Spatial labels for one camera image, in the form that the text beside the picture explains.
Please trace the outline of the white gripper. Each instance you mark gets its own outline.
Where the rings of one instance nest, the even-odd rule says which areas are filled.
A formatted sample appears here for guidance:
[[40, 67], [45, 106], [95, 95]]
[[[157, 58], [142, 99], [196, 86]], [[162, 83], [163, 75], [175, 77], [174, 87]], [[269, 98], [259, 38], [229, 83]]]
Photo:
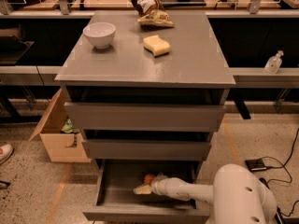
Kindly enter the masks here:
[[168, 178], [163, 173], [159, 173], [151, 180], [150, 185], [143, 184], [134, 188], [134, 194], [149, 195], [153, 192], [160, 196], [187, 201], [187, 195], [182, 190], [186, 185], [187, 183], [185, 181], [177, 177]]

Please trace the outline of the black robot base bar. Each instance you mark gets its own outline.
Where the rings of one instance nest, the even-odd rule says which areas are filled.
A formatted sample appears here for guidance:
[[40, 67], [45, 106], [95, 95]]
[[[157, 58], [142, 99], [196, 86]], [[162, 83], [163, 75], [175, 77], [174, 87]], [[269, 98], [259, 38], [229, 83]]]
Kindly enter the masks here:
[[260, 182], [262, 183], [261, 187], [261, 204], [263, 215], [266, 222], [274, 221], [274, 224], [286, 224], [283, 219], [280, 209], [278, 208], [278, 204], [276, 198], [264, 178], [260, 178]]

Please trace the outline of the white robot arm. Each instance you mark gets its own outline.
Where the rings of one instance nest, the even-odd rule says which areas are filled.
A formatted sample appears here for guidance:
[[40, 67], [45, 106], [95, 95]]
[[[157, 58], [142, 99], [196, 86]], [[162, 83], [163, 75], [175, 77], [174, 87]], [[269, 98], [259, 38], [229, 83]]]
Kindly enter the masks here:
[[278, 207], [272, 191], [253, 173], [236, 164], [223, 165], [212, 185], [191, 184], [159, 173], [150, 175], [133, 192], [206, 202], [213, 206], [215, 224], [267, 224], [275, 218]]

